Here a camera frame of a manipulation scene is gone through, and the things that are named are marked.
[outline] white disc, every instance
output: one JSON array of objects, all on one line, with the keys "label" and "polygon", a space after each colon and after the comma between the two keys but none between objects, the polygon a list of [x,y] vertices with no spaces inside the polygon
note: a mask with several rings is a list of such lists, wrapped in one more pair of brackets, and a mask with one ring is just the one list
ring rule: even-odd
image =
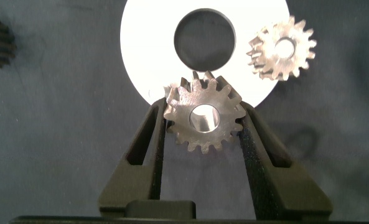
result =
[{"label": "white disc", "polygon": [[289,18],[285,0],[128,0],[121,23],[121,52],[134,87],[151,105],[165,96],[166,87],[178,86],[181,77],[192,79],[192,69],[175,51],[174,34],[179,22],[197,9],[218,11],[232,24],[234,52],[212,73],[224,77],[243,101],[257,106],[277,81],[252,73],[248,42],[264,26]]}]

